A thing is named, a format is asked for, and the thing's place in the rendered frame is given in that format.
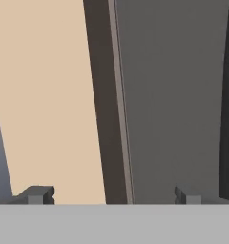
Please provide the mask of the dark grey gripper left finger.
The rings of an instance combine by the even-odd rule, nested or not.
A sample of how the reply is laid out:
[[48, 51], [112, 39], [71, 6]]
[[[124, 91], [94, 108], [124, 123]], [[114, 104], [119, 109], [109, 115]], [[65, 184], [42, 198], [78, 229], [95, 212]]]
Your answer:
[[53, 204], [54, 186], [30, 186], [17, 195], [12, 204]]

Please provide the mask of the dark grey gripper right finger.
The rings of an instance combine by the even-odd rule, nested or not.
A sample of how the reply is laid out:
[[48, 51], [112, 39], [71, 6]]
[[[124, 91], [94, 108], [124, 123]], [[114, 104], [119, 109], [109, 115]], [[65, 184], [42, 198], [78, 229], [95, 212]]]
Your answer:
[[205, 196], [195, 189], [175, 186], [175, 203], [185, 205], [229, 205], [229, 200]]

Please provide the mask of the dark brown fridge side panel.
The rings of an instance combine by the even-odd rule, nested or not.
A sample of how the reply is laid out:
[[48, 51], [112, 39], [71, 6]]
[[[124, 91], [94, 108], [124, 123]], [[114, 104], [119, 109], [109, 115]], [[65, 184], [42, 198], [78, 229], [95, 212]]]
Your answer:
[[83, 0], [107, 204], [127, 204], [108, 0]]

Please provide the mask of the beige cupboard panel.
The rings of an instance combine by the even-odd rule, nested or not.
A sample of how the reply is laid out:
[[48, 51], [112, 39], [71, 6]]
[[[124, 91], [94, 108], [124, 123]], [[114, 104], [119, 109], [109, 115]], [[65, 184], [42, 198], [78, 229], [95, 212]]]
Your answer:
[[14, 193], [104, 203], [82, 0], [0, 0], [0, 125]]

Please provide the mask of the grey fridge door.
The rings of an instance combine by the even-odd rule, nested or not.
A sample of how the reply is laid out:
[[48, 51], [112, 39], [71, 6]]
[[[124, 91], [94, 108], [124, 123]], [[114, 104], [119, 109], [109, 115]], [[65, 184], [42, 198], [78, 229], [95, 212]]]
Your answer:
[[229, 0], [108, 0], [128, 200], [218, 191]]

